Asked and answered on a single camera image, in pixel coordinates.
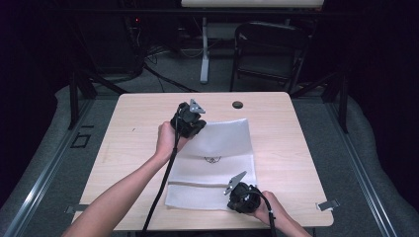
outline chair leg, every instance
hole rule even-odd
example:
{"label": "chair leg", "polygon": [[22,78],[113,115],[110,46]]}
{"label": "chair leg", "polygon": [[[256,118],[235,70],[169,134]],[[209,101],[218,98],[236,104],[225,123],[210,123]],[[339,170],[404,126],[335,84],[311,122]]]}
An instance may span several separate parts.
{"label": "chair leg", "polygon": [[233,91],[234,77],[235,77],[235,69],[233,68],[233,72],[231,73],[231,79],[230,79],[230,92]]}
{"label": "chair leg", "polygon": [[290,79],[288,83],[287,93],[290,95],[293,92],[293,88],[295,87],[294,78]]}

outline floor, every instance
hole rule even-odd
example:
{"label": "floor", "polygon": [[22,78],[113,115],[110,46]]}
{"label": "floor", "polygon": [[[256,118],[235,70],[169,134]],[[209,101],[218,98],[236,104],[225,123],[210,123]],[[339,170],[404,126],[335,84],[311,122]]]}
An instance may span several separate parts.
{"label": "floor", "polygon": [[[231,74],[232,50],[228,43],[216,41],[210,51],[209,82],[199,82],[201,55],[198,49],[179,53],[163,51],[146,63],[164,77],[200,92],[226,92]],[[104,75],[116,85],[135,93],[184,93],[173,84],[159,80],[144,70],[130,80],[119,75]],[[72,130],[68,88],[56,94],[58,107],[51,126],[15,191],[0,211],[1,234],[6,236],[57,236],[71,223],[67,207],[78,203],[90,169],[106,132],[118,95],[95,84],[99,96],[84,100],[81,96],[80,121]],[[238,91],[279,91],[277,84],[255,83],[250,78],[237,83]],[[303,98],[293,100],[304,136],[328,199],[339,199],[333,211],[335,222],[316,229],[318,236],[413,236],[406,228],[417,220],[379,168],[374,135],[358,105],[348,105],[349,133],[336,123],[336,106],[323,104],[318,88]],[[83,149],[76,137],[89,134]],[[113,236],[129,236],[116,232]]]}

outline folded white fabric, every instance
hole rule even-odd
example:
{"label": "folded white fabric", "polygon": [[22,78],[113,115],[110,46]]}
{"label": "folded white fabric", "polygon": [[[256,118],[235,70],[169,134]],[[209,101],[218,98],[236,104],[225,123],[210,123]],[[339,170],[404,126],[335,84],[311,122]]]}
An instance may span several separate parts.
{"label": "folded white fabric", "polygon": [[230,179],[243,171],[247,174],[242,182],[257,185],[248,120],[208,122],[176,156],[165,203],[228,210],[223,192]]}

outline white sheet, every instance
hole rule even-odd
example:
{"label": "white sheet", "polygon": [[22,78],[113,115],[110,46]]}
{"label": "white sheet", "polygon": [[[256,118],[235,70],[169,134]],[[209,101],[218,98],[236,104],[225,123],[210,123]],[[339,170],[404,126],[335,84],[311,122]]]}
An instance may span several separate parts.
{"label": "white sheet", "polygon": [[166,205],[187,209],[224,209],[229,180],[246,171],[242,182],[257,185],[246,118],[208,122],[176,156]]}

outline metal clip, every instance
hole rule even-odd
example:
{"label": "metal clip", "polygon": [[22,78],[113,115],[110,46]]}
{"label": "metal clip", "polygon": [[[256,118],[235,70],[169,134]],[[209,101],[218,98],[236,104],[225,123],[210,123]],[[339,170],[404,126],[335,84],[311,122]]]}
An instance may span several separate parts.
{"label": "metal clip", "polygon": [[197,102],[195,102],[194,99],[191,99],[191,103],[189,104],[189,111],[192,113],[198,113],[198,114],[205,114],[206,111],[204,111],[203,108],[198,105]]}
{"label": "metal clip", "polygon": [[230,182],[228,183],[228,187],[227,189],[224,191],[224,195],[228,195],[229,193],[231,193],[231,191],[234,190],[234,188],[237,187],[237,185],[240,183],[241,179],[243,179],[243,177],[247,174],[246,171],[241,172],[240,174],[234,176],[233,178],[231,178]]}
{"label": "metal clip", "polygon": [[332,199],[323,203],[317,203],[316,207],[317,209],[323,211],[323,210],[333,210],[334,208],[338,207],[340,205],[339,201],[337,199]]}
{"label": "metal clip", "polygon": [[76,211],[84,211],[87,206],[89,206],[88,204],[75,204],[74,206],[70,205],[68,206],[64,212],[67,214],[75,214]]}

